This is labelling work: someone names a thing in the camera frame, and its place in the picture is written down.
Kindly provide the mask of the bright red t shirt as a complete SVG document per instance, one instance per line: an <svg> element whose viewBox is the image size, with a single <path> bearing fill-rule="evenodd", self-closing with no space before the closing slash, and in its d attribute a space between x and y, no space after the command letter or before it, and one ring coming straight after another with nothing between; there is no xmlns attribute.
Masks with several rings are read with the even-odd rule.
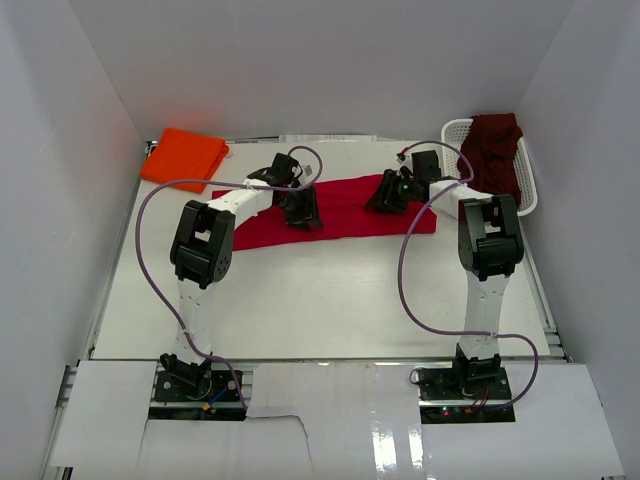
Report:
<svg viewBox="0 0 640 480"><path fill-rule="evenodd" d="M237 227L235 251L286 244L404 235L422 204L411 202L400 214L377 213L365 208L381 183L380 174L318 182L315 184L323 228L303 231L286 225L284 211L271 207Z"/></svg>

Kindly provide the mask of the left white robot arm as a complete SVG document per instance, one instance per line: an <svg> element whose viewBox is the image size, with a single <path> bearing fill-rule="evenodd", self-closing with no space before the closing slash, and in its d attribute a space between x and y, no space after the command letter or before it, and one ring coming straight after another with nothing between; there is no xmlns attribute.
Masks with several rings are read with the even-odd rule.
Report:
<svg viewBox="0 0 640 480"><path fill-rule="evenodd" d="M211 305L215 285L230 269L236 229L271 207L284 212L289 227L322 229L316 179L311 166L300 164L291 153L278 153L270 166L249 174L239 188L184 206L170 250L180 320L173 350L160 362L188 398L202 398L211 387L207 369L213 351L205 309Z"/></svg>

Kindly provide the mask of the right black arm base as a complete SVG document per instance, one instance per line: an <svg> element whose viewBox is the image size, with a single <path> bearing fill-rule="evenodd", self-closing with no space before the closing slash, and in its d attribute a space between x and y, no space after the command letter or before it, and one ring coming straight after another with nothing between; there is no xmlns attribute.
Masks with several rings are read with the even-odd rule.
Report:
<svg viewBox="0 0 640 480"><path fill-rule="evenodd" d="M494 379L483 379L460 386L452 368L414 368L408 378L418 388L423 425L463 425L514 423L512 399L506 370Z"/></svg>

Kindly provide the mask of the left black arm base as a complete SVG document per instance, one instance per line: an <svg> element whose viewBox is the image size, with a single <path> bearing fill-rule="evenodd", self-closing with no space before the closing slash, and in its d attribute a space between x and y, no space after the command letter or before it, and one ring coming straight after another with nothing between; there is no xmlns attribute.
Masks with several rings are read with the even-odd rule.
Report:
<svg viewBox="0 0 640 480"><path fill-rule="evenodd" d="M213 369L193 386L160 368L154 379L148 417L164 421L242 422L246 412L238 388L246 404L250 393L244 386L244 373L236 370L235 375L237 381L227 368Z"/></svg>

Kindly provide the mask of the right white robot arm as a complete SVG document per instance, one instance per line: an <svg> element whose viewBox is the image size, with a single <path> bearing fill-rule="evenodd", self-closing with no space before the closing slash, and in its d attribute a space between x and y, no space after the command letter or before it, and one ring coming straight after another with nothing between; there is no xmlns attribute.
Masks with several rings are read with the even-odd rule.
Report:
<svg viewBox="0 0 640 480"><path fill-rule="evenodd" d="M457 251L467 274L467 301L450 378L459 396L472 399L500 373L497 335L503 297L524 256L518 207L509 194L482 193L442 176L433 150L412 154L410 166L385 170L366 208L400 214L411 202L429 203L458 221Z"/></svg>

